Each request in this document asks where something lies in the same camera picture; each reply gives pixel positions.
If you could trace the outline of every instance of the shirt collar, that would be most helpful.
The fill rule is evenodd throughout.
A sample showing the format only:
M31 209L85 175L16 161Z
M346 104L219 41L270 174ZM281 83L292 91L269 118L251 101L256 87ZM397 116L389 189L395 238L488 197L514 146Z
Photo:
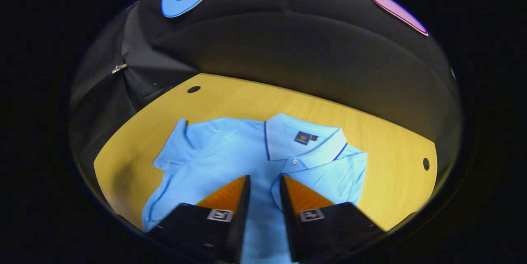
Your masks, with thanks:
M293 140L284 138L284 125L300 131L311 132L327 138L323 143L308 152L295 155L291 149ZM323 126L309 123L286 114L277 114L265 121L265 141L270 161L288 159L291 156L299 159L306 168L314 168L337 158L347 145L346 136L339 127Z

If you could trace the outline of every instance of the polo shirt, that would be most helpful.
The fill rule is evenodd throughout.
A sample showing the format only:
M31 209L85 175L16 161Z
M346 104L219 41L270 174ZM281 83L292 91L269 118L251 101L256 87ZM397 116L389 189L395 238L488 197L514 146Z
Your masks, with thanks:
M178 204L198 204L250 175L241 263L291 263L279 176L287 174L335 204L356 205L366 158L341 128L282 113L267 121L218 118L188 126L180 119L153 162L164 175L143 208L143 228L149 232Z

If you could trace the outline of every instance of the table surface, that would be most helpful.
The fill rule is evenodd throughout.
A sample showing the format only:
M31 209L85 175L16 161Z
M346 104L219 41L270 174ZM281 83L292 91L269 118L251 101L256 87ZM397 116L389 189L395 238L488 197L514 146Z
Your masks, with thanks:
M188 93L193 86L199 91ZM143 230L141 213L160 185L152 165L181 118L188 125L216 118L265 121L278 113L341 127L348 144L368 153L358 208L387 231L418 211L431 196L437 175L434 143L382 118L284 88L210 74L179 84L127 121L104 145L94 167L113 210ZM423 167L423 159L430 163Z

